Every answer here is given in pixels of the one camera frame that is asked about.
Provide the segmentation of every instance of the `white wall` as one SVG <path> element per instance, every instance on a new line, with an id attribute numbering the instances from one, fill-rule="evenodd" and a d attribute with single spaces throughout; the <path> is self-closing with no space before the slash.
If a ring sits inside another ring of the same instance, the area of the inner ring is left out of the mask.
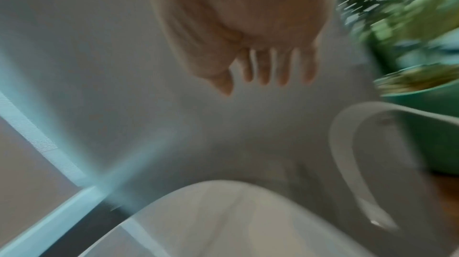
<path id="1" fill-rule="evenodd" d="M 0 118 L 0 247 L 78 192 Z"/>

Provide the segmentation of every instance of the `teal pot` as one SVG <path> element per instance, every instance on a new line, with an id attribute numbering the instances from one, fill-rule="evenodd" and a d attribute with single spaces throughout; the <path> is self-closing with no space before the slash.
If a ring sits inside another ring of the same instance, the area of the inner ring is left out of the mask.
<path id="1" fill-rule="evenodd" d="M 386 94 L 383 98 L 399 105 L 459 117 L 459 80 L 422 91 Z M 419 115 L 403 113 L 400 117 L 428 168 L 459 175 L 458 127 Z"/>

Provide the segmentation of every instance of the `finger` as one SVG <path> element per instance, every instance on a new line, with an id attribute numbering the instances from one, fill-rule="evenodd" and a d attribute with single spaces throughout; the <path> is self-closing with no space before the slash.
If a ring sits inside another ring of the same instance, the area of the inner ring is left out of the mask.
<path id="1" fill-rule="evenodd" d="M 258 81 L 262 85 L 267 85 L 271 77 L 271 57 L 269 50 L 257 51 Z"/>
<path id="2" fill-rule="evenodd" d="M 287 84 L 290 78 L 292 50 L 277 50 L 277 83 L 280 86 Z"/>
<path id="3" fill-rule="evenodd" d="M 311 84 L 318 68 L 317 48 L 315 45 L 300 50 L 300 65 L 303 70 L 302 79 L 306 84 Z"/>
<path id="4" fill-rule="evenodd" d="M 253 80 L 253 68 L 250 61 L 250 50 L 243 48 L 237 56 L 237 62 L 244 80 L 251 82 Z"/>
<path id="5" fill-rule="evenodd" d="M 221 93 L 226 96 L 231 95 L 234 88 L 233 76 L 229 69 L 223 71 L 222 73 L 209 77 L 207 80 L 217 88 Z"/>

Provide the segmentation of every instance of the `green bowl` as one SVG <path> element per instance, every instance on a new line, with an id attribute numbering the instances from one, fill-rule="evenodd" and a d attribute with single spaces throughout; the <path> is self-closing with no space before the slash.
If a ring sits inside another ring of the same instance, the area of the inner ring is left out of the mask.
<path id="1" fill-rule="evenodd" d="M 383 98 L 399 105 L 459 117 L 459 80 L 416 92 L 386 94 Z M 428 168 L 459 175 L 459 127 L 408 113 L 401 113 L 400 117 Z"/>

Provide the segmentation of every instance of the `hand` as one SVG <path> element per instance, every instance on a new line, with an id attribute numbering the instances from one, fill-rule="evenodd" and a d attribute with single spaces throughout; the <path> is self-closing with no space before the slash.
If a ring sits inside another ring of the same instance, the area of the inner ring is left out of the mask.
<path id="1" fill-rule="evenodd" d="M 229 67 L 236 59 L 246 81 L 269 83 L 276 63 L 279 85 L 289 80 L 292 50 L 301 53 L 302 78 L 317 73 L 319 34 L 336 0 L 152 0 L 178 60 L 220 92 L 230 95 Z M 272 59 L 270 50 L 277 51 Z M 250 58 L 254 50 L 256 62 Z"/>

